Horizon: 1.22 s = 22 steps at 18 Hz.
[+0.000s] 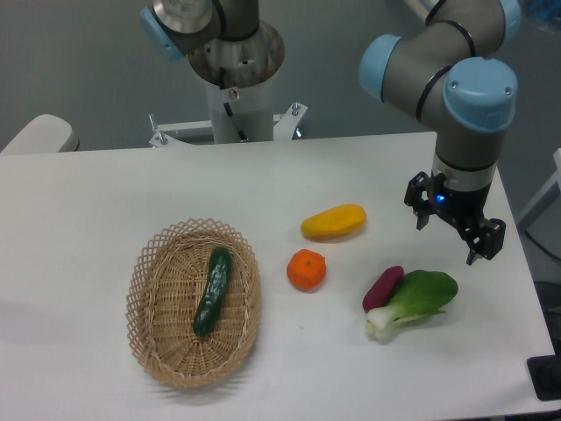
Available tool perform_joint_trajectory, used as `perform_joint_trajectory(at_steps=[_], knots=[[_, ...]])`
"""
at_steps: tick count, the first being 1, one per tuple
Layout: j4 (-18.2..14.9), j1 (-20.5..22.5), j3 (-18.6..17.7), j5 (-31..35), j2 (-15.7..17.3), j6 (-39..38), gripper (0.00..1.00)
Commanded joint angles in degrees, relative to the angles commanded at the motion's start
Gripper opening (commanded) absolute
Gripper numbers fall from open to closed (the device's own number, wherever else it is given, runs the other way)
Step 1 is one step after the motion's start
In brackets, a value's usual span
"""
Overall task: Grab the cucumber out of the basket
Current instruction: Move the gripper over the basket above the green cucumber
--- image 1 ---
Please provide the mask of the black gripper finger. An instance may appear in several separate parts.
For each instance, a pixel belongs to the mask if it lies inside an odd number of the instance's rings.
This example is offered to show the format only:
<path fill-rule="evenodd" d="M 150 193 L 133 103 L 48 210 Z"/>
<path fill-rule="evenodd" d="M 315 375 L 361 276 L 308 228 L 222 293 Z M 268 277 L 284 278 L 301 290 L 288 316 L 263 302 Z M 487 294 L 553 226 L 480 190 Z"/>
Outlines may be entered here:
<path fill-rule="evenodd" d="M 466 264 L 471 266 L 477 259 L 491 260 L 502 250 L 506 223 L 497 218 L 480 218 L 477 223 L 460 224 L 457 231 L 468 245 Z"/>
<path fill-rule="evenodd" d="M 409 182 L 406 189 L 404 203 L 410 207 L 416 216 L 416 229 L 423 229 L 429 222 L 430 216 L 434 214 L 434 207 L 425 193 L 429 193 L 430 177 L 420 172 Z"/>

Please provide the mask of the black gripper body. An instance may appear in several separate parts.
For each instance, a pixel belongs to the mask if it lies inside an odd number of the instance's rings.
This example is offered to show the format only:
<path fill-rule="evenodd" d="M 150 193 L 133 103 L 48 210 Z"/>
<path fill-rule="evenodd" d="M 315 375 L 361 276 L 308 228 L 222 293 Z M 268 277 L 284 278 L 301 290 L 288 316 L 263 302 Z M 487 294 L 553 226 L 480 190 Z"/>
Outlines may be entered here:
<path fill-rule="evenodd" d="M 460 232 L 493 229 L 494 223 L 485 218 L 484 207 L 491 183 L 480 189 L 463 191 L 449 187 L 451 178 L 440 172 L 431 173 L 428 190 L 429 214 L 437 215 Z"/>

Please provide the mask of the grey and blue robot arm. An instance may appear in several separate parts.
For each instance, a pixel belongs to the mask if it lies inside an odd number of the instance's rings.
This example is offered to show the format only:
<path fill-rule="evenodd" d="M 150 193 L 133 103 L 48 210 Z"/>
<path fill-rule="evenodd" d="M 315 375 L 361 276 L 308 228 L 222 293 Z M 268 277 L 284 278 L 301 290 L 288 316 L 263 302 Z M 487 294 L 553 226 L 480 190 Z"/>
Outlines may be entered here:
<path fill-rule="evenodd" d="M 153 1 L 140 13 L 169 60 L 187 59 L 204 83 L 216 143 L 292 139 L 301 110 L 280 120 L 270 81 L 284 42 L 255 1 Z M 418 228 L 437 216 L 468 245 L 470 260 L 492 259 L 505 223 L 483 209 L 515 114 L 518 81 L 492 53 L 521 23 L 516 1 L 439 1 L 413 39 L 385 34 L 365 50 L 359 84 L 437 135 L 432 169 L 409 183 L 404 202 Z"/>

